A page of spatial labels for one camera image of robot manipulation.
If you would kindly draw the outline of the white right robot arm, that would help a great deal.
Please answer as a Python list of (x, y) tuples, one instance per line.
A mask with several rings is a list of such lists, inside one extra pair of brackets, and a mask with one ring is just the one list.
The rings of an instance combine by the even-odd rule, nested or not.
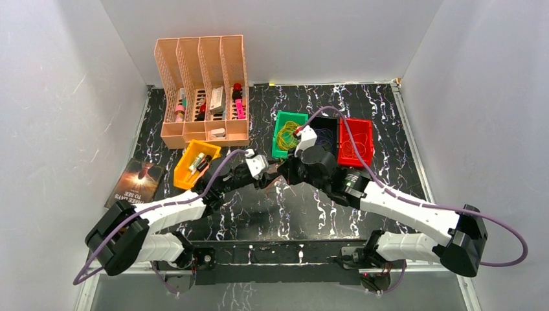
[(427, 202), (373, 181), (366, 170), (342, 167), (321, 146), (290, 156), (277, 169), (290, 185), (307, 183), (333, 202), (378, 214), (415, 230), (414, 233), (372, 232), (359, 255), (343, 256), (356, 264), (382, 268), (387, 262), (420, 260), (474, 277), (487, 241), (478, 209), (465, 205), (462, 213), (426, 208)]

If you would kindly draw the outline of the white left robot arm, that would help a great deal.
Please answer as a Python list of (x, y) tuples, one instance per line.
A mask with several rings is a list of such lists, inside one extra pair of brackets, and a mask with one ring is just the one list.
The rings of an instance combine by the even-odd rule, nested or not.
[(110, 276), (151, 261), (185, 270), (194, 261), (194, 247), (168, 228), (210, 216), (224, 204), (227, 192), (248, 185), (264, 189), (280, 175), (272, 165), (255, 160), (232, 167), (217, 159), (182, 194), (150, 203), (117, 200), (87, 234), (85, 244)]

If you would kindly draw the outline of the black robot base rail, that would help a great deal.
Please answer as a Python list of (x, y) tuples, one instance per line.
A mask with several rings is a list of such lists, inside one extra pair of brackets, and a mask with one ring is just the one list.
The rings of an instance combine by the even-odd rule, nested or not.
[(401, 280), (402, 260), (386, 262), (366, 240), (194, 241), (182, 267), (155, 260), (174, 290), (192, 285), (318, 283), (360, 285), (381, 294)]

